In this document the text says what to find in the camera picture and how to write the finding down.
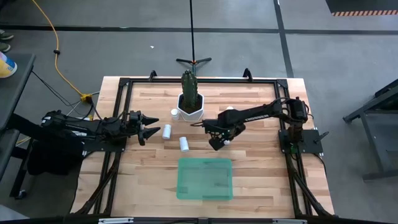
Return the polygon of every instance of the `black clamp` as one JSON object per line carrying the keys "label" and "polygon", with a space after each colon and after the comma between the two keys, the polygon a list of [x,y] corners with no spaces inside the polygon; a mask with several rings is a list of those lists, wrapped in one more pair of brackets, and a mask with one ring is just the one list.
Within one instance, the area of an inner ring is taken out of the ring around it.
{"label": "black clamp", "polygon": [[156,71],[153,70],[150,75],[149,75],[149,82],[152,82],[152,80],[154,79],[154,77],[157,76]]}
{"label": "black clamp", "polygon": [[246,68],[243,72],[243,78],[248,77],[249,82],[253,82],[253,76],[251,75],[251,72],[248,68]]}

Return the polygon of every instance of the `gray floor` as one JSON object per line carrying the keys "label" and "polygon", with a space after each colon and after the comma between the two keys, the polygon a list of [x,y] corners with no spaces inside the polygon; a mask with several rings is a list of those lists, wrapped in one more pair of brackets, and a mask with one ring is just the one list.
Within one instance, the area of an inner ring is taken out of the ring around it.
{"label": "gray floor", "polygon": [[[183,0],[40,0],[54,24],[65,26],[188,27],[188,1]],[[332,17],[323,0],[280,0],[286,29],[397,30],[397,16]],[[272,0],[194,1],[195,25],[218,28],[277,28]],[[43,25],[30,1],[17,0],[0,14],[0,22]],[[76,93],[53,68],[55,39],[47,31],[15,31],[12,52],[37,55],[34,70],[65,98]],[[179,76],[186,67],[175,58],[190,58],[189,33],[59,32],[59,67],[80,90],[98,91],[105,75]],[[197,58],[213,57],[200,76],[239,77],[248,67],[255,77],[286,77],[278,34],[195,34]],[[376,170],[362,124],[341,119],[398,75],[398,36],[288,35],[297,78],[304,78],[323,140],[328,182],[335,212],[345,218],[396,223],[398,179],[364,183],[361,176]],[[69,111],[36,79],[30,77],[17,113],[40,122],[50,110]],[[85,106],[79,106],[84,112]],[[77,171],[67,177],[28,177],[29,196],[8,198],[19,167],[12,160],[0,183],[0,204],[28,217],[64,215],[73,200]]]}

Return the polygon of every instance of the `white pot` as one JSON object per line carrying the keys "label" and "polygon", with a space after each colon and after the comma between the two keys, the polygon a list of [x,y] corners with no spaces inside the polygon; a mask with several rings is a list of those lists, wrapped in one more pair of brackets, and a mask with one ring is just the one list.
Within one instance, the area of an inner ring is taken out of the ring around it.
{"label": "white pot", "polygon": [[198,93],[198,96],[201,97],[201,107],[200,107],[199,110],[188,114],[187,112],[185,112],[183,109],[181,109],[179,107],[180,99],[182,98],[181,96],[182,96],[182,93],[180,93],[178,95],[178,98],[177,98],[178,99],[177,100],[177,109],[179,110],[179,112],[180,112],[182,118],[184,119],[184,121],[199,121],[200,118],[203,116],[203,114],[205,112],[205,110],[204,110],[204,108],[205,108],[205,97],[202,94]]}

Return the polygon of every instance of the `cactus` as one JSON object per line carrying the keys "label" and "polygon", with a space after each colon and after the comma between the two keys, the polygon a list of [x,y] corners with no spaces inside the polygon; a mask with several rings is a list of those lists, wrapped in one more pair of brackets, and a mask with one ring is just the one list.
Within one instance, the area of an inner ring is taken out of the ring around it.
{"label": "cactus", "polygon": [[195,75],[187,70],[182,74],[181,78],[183,107],[186,110],[195,110],[198,101],[198,80]]}

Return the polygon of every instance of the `wooden table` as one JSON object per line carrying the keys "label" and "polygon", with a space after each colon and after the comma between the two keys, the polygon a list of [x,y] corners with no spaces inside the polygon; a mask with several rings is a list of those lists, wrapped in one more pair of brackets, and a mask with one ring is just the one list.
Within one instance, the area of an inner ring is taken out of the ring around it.
{"label": "wooden table", "polygon": [[[112,116],[120,77],[104,77],[97,109]],[[308,104],[304,80],[287,79],[291,97],[299,96]],[[181,93],[179,83],[135,83],[130,110],[141,110],[146,116],[159,118],[150,127],[162,129],[145,146],[137,137],[128,140],[119,167],[113,201],[113,217],[211,217],[211,218],[292,218],[292,199],[285,157],[280,152],[277,132],[279,120],[263,119],[246,123],[246,130],[229,146],[214,151],[203,128],[174,121],[170,110]],[[205,96],[203,119],[216,118],[227,106],[237,110],[270,103],[275,99],[270,84],[199,83]],[[123,108],[124,91],[121,103]],[[165,124],[172,125],[170,140],[162,139]],[[312,119],[305,129],[313,127]],[[188,139],[189,152],[180,152],[179,137]],[[78,210],[98,186],[103,152],[93,153],[83,161],[72,211]],[[233,199],[230,201],[179,200],[176,197],[177,161],[181,157],[229,158],[233,163]],[[303,155],[307,184],[324,208],[333,213],[325,171],[319,159]],[[304,211],[301,190],[298,190]]]}

